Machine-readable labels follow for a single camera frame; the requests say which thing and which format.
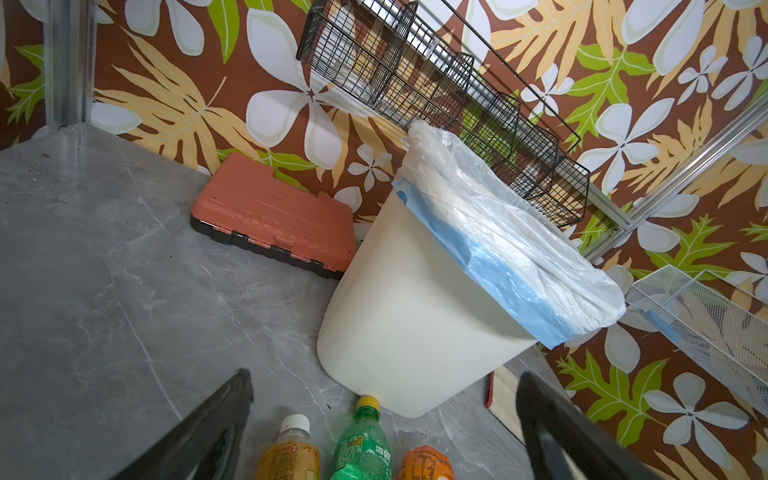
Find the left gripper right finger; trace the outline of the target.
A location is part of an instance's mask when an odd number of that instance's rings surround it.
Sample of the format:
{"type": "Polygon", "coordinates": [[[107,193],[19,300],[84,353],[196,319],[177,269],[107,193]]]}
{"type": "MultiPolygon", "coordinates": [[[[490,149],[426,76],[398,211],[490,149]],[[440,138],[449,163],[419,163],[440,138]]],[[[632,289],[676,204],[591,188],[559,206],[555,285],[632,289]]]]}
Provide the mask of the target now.
{"type": "Polygon", "coordinates": [[[520,377],[516,410],[536,479],[572,479],[570,463],[588,479],[658,477],[533,372],[520,377]]]}

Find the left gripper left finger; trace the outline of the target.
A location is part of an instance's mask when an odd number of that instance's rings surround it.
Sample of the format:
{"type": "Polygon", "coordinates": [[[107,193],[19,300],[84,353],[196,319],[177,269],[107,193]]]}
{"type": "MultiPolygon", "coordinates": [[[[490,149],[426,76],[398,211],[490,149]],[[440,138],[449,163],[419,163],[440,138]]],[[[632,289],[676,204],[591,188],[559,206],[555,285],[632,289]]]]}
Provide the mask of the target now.
{"type": "Polygon", "coordinates": [[[232,479],[253,402],[250,371],[238,369],[221,387],[116,479],[232,479]]]}

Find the red yellow label tea bottle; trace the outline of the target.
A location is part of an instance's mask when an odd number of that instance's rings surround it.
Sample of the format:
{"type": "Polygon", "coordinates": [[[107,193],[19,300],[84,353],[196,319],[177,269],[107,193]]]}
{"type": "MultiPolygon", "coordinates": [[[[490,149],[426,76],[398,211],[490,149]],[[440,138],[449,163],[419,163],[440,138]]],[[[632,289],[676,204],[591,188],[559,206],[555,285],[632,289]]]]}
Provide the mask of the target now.
{"type": "Polygon", "coordinates": [[[321,456],[310,435],[310,420],[288,415],[281,423],[276,443],[259,460],[256,480],[309,480],[321,477],[321,456]]]}

